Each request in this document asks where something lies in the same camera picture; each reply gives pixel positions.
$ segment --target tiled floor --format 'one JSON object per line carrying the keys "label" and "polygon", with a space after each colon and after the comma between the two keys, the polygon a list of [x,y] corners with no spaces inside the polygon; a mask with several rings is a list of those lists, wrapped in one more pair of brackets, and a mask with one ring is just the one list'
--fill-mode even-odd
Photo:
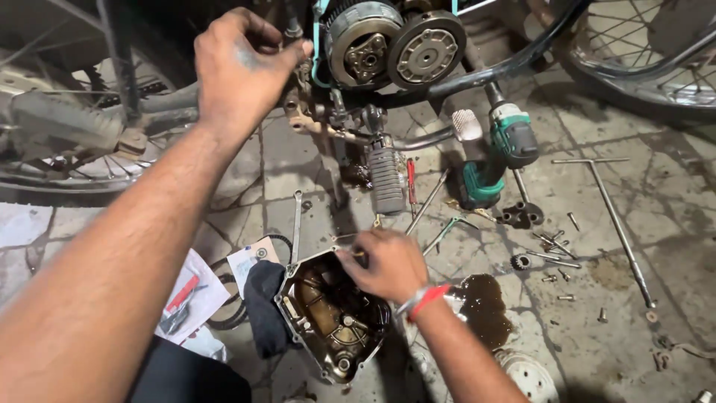
{"label": "tiled floor", "polygon": [[[472,215],[468,218],[481,230],[458,227],[451,232],[440,254],[427,257],[431,278],[496,276],[515,327],[506,346],[535,356],[550,371],[564,401],[685,402],[701,389],[716,392],[716,366],[708,361],[675,351],[672,365],[657,372],[652,359],[652,352],[660,350],[660,335],[716,349],[716,146],[590,100],[560,70],[506,82],[503,89],[531,114],[543,151],[523,173],[533,202],[547,217],[541,230],[566,231],[563,238],[571,241],[584,268],[568,269],[569,283],[561,278],[542,282],[557,272],[539,259],[532,270],[514,272],[510,256],[536,249],[537,241],[527,231]],[[473,108],[485,122],[489,106],[481,90],[471,90],[449,98],[446,112],[451,108]],[[446,121],[423,103],[391,111],[387,127],[399,136],[416,136]],[[714,128],[699,130],[715,135]],[[417,161],[419,200],[430,193],[446,161],[460,155],[460,146],[453,142],[409,153]],[[588,168],[551,163],[557,158],[613,156],[632,158],[602,164],[599,170],[652,296],[659,301],[656,323],[644,316],[647,309]],[[369,194],[350,190],[349,209],[337,212],[332,192],[326,192],[331,186],[327,179],[310,137],[294,134],[275,111],[230,168],[195,247],[217,272],[225,272],[222,258],[232,250],[264,234],[290,237],[296,189],[313,203],[302,218],[302,257],[329,248],[331,234],[370,227],[374,217]],[[503,207],[519,199],[512,176],[505,182]],[[413,232],[421,245],[457,214],[442,202],[446,196],[443,189]],[[0,205],[0,303],[99,211]],[[575,214],[581,232],[567,212]],[[409,222],[409,212],[384,220],[400,230]],[[285,262],[287,248],[276,248]],[[569,293],[575,302],[557,301],[557,295]],[[596,320],[600,308],[606,308],[609,323]],[[231,309],[223,308],[215,319],[230,315]],[[250,323],[216,334],[232,351],[232,366],[253,385],[256,402],[281,402],[306,393],[316,394],[319,402],[425,400],[415,372],[404,359],[393,359],[395,350],[387,346],[347,391],[314,378],[314,365],[301,351],[260,360]],[[419,339],[414,341],[414,331],[409,334],[411,354],[427,357],[420,369],[432,398],[451,402],[429,353]]]}

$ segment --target rear wheel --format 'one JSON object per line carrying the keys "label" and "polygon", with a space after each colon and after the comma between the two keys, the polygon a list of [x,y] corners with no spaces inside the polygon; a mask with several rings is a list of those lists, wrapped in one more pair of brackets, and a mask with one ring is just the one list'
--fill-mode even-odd
{"label": "rear wheel", "polygon": [[[553,0],[560,10],[568,0]],[[643,67],[669,57],[706,29],[716,4],[673,0],[595,1],[577,24],[561,64],[572,78],[617,107],[664,123],[716,121],[716,47],[656,80],[608,80],[585,69],[585,61]]]}
{"label": "rear wheel", "polygon": [[[28,38],[22,46],[0,49],[0,93],[41,91],[64,102],[97,109],[118,104],[111,60],[73,71],[74,68],[40,57],[44,49],[54,45],[50,30],[86,24],[49,2],[44,3],[44,8],[57,13],[62,25]],[[131,45],[140,94],[164,95],[195,81],[191,58],[179,53],[171,41],[139,18],[132,21]],[[0,127],[0,138],[3,130],[12,128]],[[58,172],[63,167],[78,162],[73,151],[0,163],[0,201],[56,207],[104,206],[151,166],[182,132],[179,128],[149,138],[146,152],[136,161],[106,155],[62,174]]]}

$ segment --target screwdriver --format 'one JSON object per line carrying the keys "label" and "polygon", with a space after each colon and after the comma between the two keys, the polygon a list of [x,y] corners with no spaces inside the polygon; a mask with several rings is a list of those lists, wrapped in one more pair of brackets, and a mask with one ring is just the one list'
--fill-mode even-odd
{"label": "screwdriver", "polygon": [[415,162],[413,162],[412,158],[407,159],[407,188],[408,197],[410,198],[410,211],[412,212],[412,218],[415,219],[417,198],[415,197]]}

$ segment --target motorcycle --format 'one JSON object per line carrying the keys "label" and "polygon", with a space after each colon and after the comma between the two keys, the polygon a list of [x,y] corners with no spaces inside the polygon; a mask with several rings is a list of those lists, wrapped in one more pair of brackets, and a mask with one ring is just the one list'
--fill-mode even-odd
{"label": "motorcycle", "polygon": [[[314,42],[278,106],[297,133],[314,137],[339,204],[346,195],[334,139],[364,146],[370,161],[455,138],[453,128],[396,138],[385,133],[385,116],[532,72],[547,51],[619,107],[667,122],[716,120],[713,1],[186,0],[141,9],[110,0],[13,1],[0,14],[0,188],[13,192],[0,197],[77,206],[87,195],[105,203],[130,185],[198,119],[193,37],[240,5],[287,42]],[[463,22],[475,14],[526,44],[486,67]],[[539,34],[526,29],[529,20]],[[454,74],[460,63],[466,72]],[[400,185],[389,182],[374,193],[397,194]],[[404,204],[395,201],[380,212]]]}

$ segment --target dirty hand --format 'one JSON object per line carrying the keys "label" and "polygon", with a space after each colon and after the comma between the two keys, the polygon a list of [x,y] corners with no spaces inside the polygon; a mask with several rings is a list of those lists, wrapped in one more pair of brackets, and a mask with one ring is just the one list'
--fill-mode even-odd
{"label": "dirty hand", "polygon": [[358,288],[403,304],[427,285],[427,265],[417,242],[391,229],[371,229],[358,235],[354,249],[368,255],[368,269],[348,250],[337,250],[343,268]]}
{"label": "dirty hand", "polygon": [[249,124],[255,128],[279,100],[291,71],[313,50],[300,39],[279,52],[280,43],[275,27],[243,7],[196,37],[199,123],[225,136],[245,132]]}

